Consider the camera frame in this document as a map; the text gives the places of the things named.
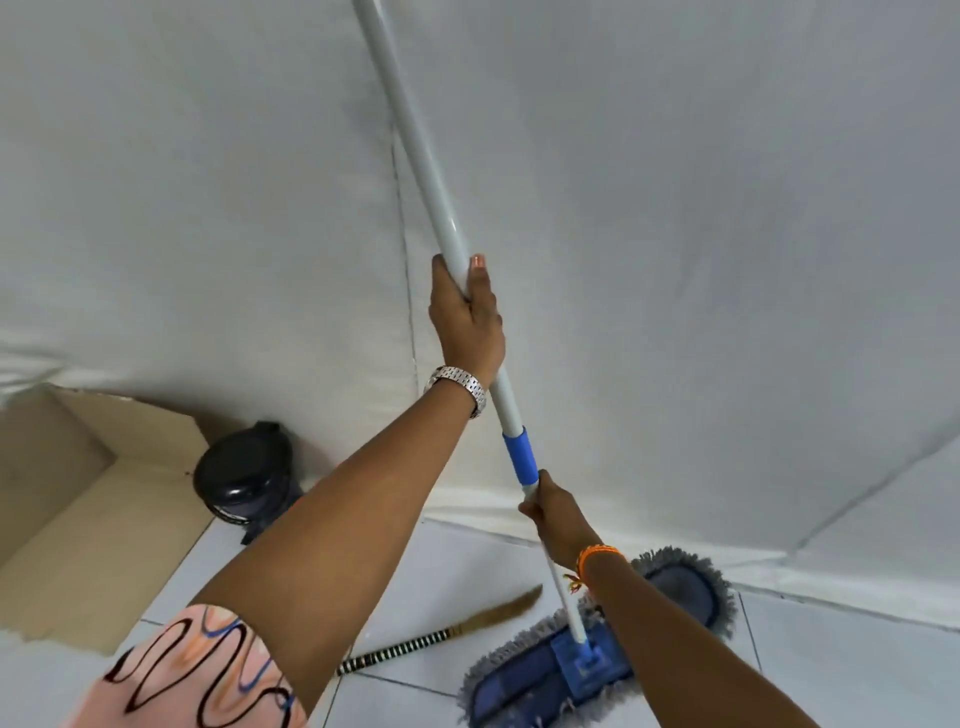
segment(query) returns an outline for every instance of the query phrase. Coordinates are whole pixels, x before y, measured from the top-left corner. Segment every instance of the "orange bracelet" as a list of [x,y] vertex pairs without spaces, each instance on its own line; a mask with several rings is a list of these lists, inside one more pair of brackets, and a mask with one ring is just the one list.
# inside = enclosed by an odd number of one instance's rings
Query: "orange bracelet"
[[587,548],[580,552],[580,556],[577,557],[577,575],[573,576],[572,574],[564,574],[564,578],[569,579],[570,581],[571,594],[576,594],[587,585],[587,583],[584,581],[584,563],[594,553],[618,553],[620,556],[623,556],[623,554],[620,553],[620,550],[618,548],[614,548],[613,546],[606,546],[604,544],[587,546]]

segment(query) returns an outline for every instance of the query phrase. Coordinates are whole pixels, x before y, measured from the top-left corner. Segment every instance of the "cardboard box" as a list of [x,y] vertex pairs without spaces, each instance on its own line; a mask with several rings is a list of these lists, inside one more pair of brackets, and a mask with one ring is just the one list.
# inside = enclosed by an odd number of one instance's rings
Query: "cardboard box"
[[0,627],[111,655],[210,523],[192,418],[43,386],[0,412]]

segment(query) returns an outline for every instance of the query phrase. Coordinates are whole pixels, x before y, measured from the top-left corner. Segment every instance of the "mop handle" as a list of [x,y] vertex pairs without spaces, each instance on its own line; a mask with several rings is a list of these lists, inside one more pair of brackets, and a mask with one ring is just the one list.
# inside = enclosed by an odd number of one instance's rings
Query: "mop handle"
[[[433,154],[433,146],[427,137],[426,125],[420,119],[420,110],[416,108],[412,94],[407,91],[399,67],[394,29],[390,17],[381,10],[381,3],[382,0],[353,0],[353,9],[367,39],[373,64],[387,92],[387,100],[394,114],[396,129],[403,141],[403,148],[410,160],[410,166],[420,188],[420,195],[430,216],[430,223],[440,243],[446,269],[466,295],[469,246],[464,239],[453,203],[447,193],[440,164]],[[496,414],[500,418],[503,439],[507,444],[510,459],[514,463],[517,479],[520,481],[524,495],[529,497],[536,492],[540,484],[540,475],[526,428],[520,419],[520,410],[516,406],[516,398],[510,386],[506,366],[500,367],[490,386],[490,395]],[[564,587],[558,567],[546,552],[546,546],[543,552],[547,557],[554,586],[557,587],[566,610],[570,635],[578,644],[586,645],[587,631],[584,629],[576,601]]]

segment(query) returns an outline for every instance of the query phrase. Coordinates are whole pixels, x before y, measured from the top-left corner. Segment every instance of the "sleeve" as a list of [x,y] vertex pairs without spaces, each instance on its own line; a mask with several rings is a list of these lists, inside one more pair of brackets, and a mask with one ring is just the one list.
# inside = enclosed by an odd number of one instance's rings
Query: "sleeve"
[[266,645],[231,611],[194,605],[123,655],[68,728],[302,728]]

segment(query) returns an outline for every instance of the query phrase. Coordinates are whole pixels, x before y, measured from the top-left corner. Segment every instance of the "white pole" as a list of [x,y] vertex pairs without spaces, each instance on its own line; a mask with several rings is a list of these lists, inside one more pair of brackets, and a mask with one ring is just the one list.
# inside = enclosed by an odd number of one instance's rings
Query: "white pole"
[[[407,89],[402,71],[397,61],[396,36],[389,14],[383,9],[383,0],[353,0],[353,8],[357,19],[363,28],[367,45],[380,75],[387,100],[390,102],[394,114],[396,128],[403,141],[403,148],[410,159],[414,177],[423,196],[423,203],[430,216],[430,222],[440,243],[440,251],[444,255],[446,268],[456,280],[460,290],[467,292],[467,273],[469,270],[470,246],[464,236],[457,214],[453,209],[449,194],[444,184],[444,175],[433,153],[433,146],[427,134],[420,111],[414,104],[413,95]],[[506,366],[500,367],[499,373],[490,387],[493,406],[500,418],[500,426],[506,438],[514,439],[525,435],[520,410],[516,406],[514,390],[510,386]],[[538,482],[530,482],[523,486],[524,494],[536,492]],[[564,586],[558,567],[547,554],[547,562],[553,576],[554,585],[560,594],[561,602],[566,610],[567,621],[570,626],[570,635],[579,643],[587,642],[587,631],[577,610],[576,602]]]

